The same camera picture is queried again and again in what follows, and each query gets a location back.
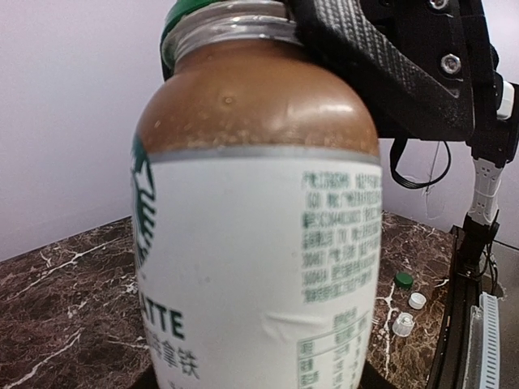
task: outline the bottle label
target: bottle label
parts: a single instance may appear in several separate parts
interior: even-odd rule
[[[358,387],[381,168],[295,148],[148,156],[135,141],[135,261],[161,389]]]

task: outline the brown coffee liquid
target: brown coffee liquid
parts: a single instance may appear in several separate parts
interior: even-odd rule
[[[181,58],[137,131],[148,153],[294,145],[379,155],[357,93],[279,41],[226,41]]]

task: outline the white vent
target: white vent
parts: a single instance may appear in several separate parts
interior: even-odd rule
[[[479,389],[499,389],[500,315],[497,298],[482,293],[479,306],[483,310],[483,360]]]

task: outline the brown marble surface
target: brown marble surface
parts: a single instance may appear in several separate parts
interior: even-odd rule
[[[434,357],[452,238],[384,214],[380,284],[368,360],[400,389],[422,389]],[[426,307],[395,289],[399,271]],[[150,363],[133,272],[128,219],[0,263],[0,388],[129,387]],[[409,338],[391,332],[401,311]]]

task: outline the green bottle cap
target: green bottle cap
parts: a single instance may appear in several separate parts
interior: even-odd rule
[[[413,277],[410,274],[400,272],[395,276],[395,284],[398,288],[411,289],[413,286]]]
[[[162,58],[162,43],[164,43],[164,39],[184,16],[219,1],[220,0],[178,0],[171,10],[169,10],[165,18],[165,26],[161,36],[161,60],[164,80],[173,75],[173,69],[170,69],[169,66],[165,64],[164,58]]]

